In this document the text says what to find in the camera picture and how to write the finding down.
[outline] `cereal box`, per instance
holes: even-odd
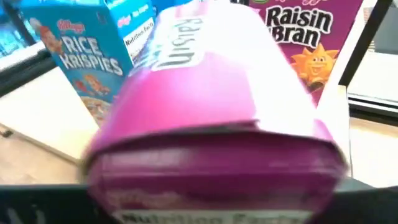
[[[249,0],[319,101],[362,0]]]
[[[101,124],[154,26],[149,0],[26,0],[24,17]]]
[[[83,157],[92,197],[121,223],[305,223],[324,208],[346,164],[261,18],[192,1],[156,23]]]
[[[154,11],[158,14],[168,7],[178,6],[190,1],[192,0],[152,0],[152,5],[154,6]]]

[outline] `blue cereal box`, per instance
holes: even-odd
[[[179,6],[181,4],[188,3],[192,0],[152,0],[152,5],[154,7],[154,11],[158,15],[164,9],[173,6]]]
[[[154,26],[150,0],[25,0],[24,17],[98,124]]]

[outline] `cartoon sun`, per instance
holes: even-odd
[[[313,52],[304,48],[302,54],[293,55],[295,62],[291,66],[307,86],[314,83],[324,85],[329,79],[338,52],[339,50],[325,50],[319,43]]]

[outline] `purple cereal box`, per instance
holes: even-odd
[[[318,104],[363,0],[249,0]]]
[[[311,96],[249,7],[166,9],[134,64],[82,170],[122,223],[302,223],[344,177]]]

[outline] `nutrition facts label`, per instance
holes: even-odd
[[[302,210],[128,210],[114,216],[132,224],[303,224],[311,215]]]
[[[126,46],[127,52],[129,52],[133,65],[135,57],[137,57],[138,53],[144,47],[153,28],[154,20],[150,18],[123,38],[124,45]]]

